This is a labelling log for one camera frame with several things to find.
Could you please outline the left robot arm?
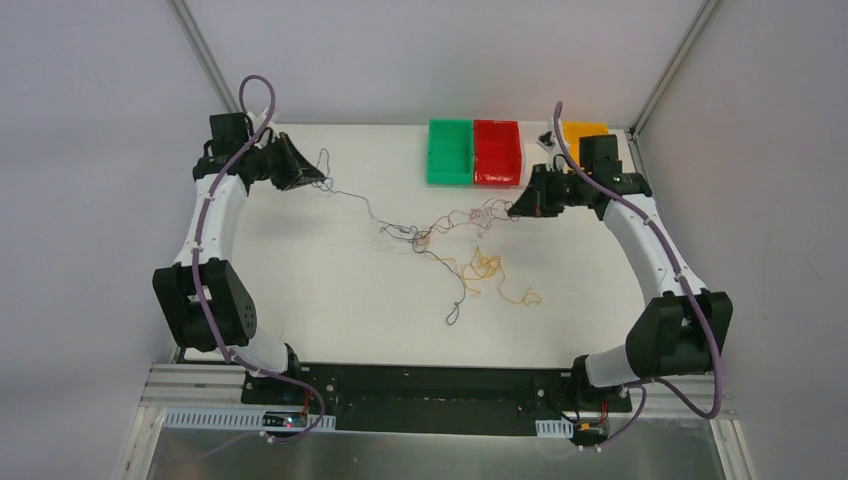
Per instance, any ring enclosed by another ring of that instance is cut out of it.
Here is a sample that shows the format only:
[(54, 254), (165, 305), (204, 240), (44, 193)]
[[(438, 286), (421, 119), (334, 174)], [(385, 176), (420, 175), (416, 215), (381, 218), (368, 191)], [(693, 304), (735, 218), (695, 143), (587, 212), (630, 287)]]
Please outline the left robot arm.
[(245, 369), (254, 389), (281, 404), (314, 390), (286, 343), (259, 326), (258, 310), (232, 262), (241, 211), (254, 184), (290, 191), (325, 180), (290, 137), (247, 113), (209, 119), (211, 137), (192, 169), (195, 206), (172, 264), (155, 270), (152, 285), (176, 344), (215, 352)]

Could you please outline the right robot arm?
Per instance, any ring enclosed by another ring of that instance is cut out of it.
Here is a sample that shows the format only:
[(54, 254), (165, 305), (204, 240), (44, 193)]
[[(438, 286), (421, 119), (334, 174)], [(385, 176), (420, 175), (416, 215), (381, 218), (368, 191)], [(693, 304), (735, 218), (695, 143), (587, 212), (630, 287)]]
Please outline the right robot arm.
[(645, 301), (622, 345), (574, 361), (575, 376), (567, 384), (572, 404), (590, 410), (615, 387), (718, 374), (732, 302), (726, 293), (711, 290), (683, 260), (647, 180), (624, 171), (616, 137), (580, 139), (578, 160), (554, 131), (542, 134), (538, 144), (549, 159), (533, 166), (509, 216), (551, 218), (568, 207), (590, 209), (618, 241)]

